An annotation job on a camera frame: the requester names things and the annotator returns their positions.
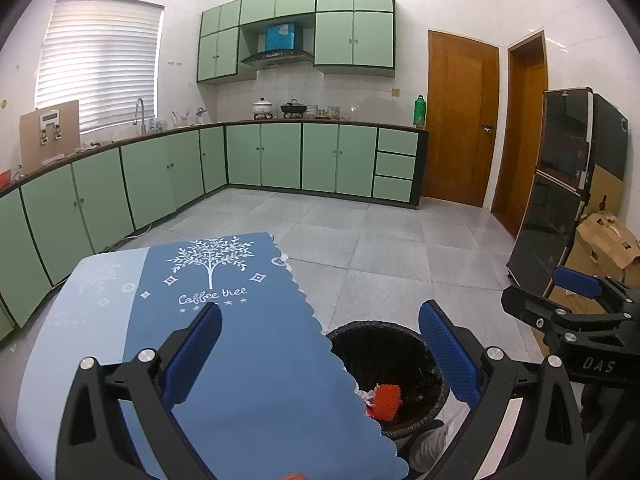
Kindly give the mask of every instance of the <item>green bottle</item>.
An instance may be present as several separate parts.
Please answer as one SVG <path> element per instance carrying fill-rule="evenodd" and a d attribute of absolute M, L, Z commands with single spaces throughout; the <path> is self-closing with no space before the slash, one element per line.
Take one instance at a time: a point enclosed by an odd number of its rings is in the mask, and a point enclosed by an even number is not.
<path fill-rule="evenodd" d="M 416 128 L 424 128 L 424 118 L 427 115 L 427 103 L 421 95 L 414 103 L 414 126 Z"/>

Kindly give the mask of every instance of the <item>white blinds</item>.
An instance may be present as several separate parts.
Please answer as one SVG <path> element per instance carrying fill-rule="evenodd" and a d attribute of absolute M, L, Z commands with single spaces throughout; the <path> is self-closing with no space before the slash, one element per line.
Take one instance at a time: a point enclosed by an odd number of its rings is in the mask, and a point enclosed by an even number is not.
<path fill-rule="evenodd" d="M 156 114 L 162 7 L 133 0 L 57 0 L 42 44 L 36 108 L 80 101 L 80 132 Z"/>

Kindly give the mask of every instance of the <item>black refrigerator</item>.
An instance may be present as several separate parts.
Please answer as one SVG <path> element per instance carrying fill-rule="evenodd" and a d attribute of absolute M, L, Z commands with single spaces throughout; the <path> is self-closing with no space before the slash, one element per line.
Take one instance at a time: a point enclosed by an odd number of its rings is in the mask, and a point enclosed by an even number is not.
<path fill-rule="evenodd" d="M 551 290 L 585 214 L 618 212 L 628 123 L 590 88 L 544 94 L 542 138 L 529 203 L 507 268 L 523 289 Z"/>

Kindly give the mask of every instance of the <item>door frame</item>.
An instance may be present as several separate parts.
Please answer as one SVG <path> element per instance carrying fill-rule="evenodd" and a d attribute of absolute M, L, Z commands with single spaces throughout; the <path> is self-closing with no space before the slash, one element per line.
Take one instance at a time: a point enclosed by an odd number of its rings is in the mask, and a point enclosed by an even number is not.
<path fill-rule="evenodd" d="M 504 188 L 504 186 L 507 184 L 507 180 L 509 178 L 509 176 L 507 176 L 505 170 L 505 157 L 508 155 L 506 153 L 506 148 L 507 148 L 507 135 L 509 134 L 509 131 L 513 128 L 513 121 L 514 121 L 514 103 L 511 100 L 512 99 L 512 94 L 511 94 L 511 85 L 513 84 L 513 72 L 511 70 L 511 60 L 514 57 L 514 51 L 518 50 L 520 47 L 525 46 L 526 44 L 531 43 L 532 41 L 536 41 L 536 40 L 542 40 L 542 56 L 543 56 L 543 60 L 544 60 L 544 64 L 545 64 L 545 72 L 546 72 L 546 86 L 548 87 L 548 82 L 549 82 L 549 65 L 548 65 L 548 60 L 547 60 L 547 56 L 546 56 L 546 37 L 545 37 L 545 30 L 538 30 L 537 32 L 534 32 L 532 34 L 530 34 L 529 36 L 527 36 L 526 38 L 523 38 L 522 40 L 520 40 L 519 42 L 515 43 L 514 45 L 511 45 L 508 49 L 507 49 L 507 63 L 508 63 L 508 70 L 509 70 L 509 78 L 507 81 L 507 116 L 506 116 L 506 121 L 505 121 L 505 127 L 504 127 L 504 137 L 502 138 L 502 155 L 500 156 L 500 171 L 498 172 L 498 180 L 496 181 L 495 184 L 495 193 L 494 193 L 494 198 L 492 199 L 492 204 L 491 204 L 491 212 L 494 216 L 496 216 L 496 205 L 497 205 L 497 199 L 498 199 L 498 195 L 500 193 L 500 188 Z M 540 123 L 540 133 L 539 133 L 539 142 L 538 142 L 538 150 L 540 150 L 540 140 L 542 140 L 542 122 Z M 529 197 L 527 198 L 527 205 L 529 204 L 529 200 L 531 197 L 531 189 L 533 188 L 533 177 L 534 175 L 532 175 L 531 177 L 531 188 L 529 189 Z M 520 226 L 518 227 L 518 234 L 520 234 L 520 229 L 522 227 L 522 222 L 520 223 Z"/>

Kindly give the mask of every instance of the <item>trash can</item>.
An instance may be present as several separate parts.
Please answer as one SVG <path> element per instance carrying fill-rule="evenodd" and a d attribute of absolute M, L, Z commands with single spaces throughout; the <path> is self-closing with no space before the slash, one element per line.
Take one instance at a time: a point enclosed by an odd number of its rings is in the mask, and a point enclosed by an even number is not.
<path fill-rule="evenodd" d="M 391 422 L 379 421 L 384 436 L 399 440 L 419 433 L 442 409 L 449 386 L 420 334 L 385 321 L 353 321 L 327 337 L 361 390 L 400 386 L 398 415 Z"/>

